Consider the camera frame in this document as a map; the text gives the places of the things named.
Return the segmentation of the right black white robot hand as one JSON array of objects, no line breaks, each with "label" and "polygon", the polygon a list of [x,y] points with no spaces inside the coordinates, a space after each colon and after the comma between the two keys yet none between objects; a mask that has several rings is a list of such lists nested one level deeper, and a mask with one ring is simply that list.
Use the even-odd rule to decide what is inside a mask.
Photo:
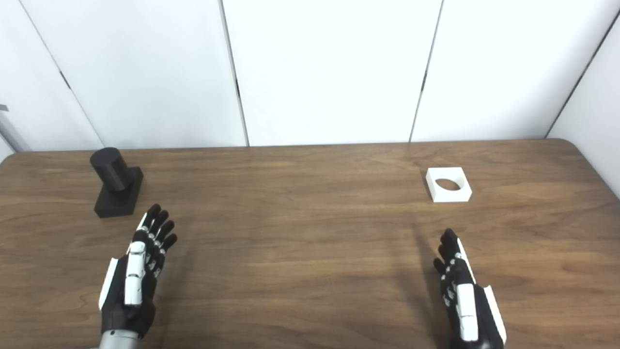
[{"label": "right black white robot hand", "polygon": [[434,267],[450,324],[450,349],[504,349],[507,332],[491,286],[480,286],[461,239],[447,228]]}]

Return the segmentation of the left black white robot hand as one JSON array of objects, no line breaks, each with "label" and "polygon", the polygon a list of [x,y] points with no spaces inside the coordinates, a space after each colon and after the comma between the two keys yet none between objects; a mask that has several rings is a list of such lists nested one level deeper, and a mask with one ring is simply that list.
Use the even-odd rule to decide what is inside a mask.
[{"label": "left black white robot hand", "polygon": [[152,205],[138,223],[126,254],[110,260],[99,296],[100,349],[137,349],[156,314],[155,290],[178,236],[169,213]]}]

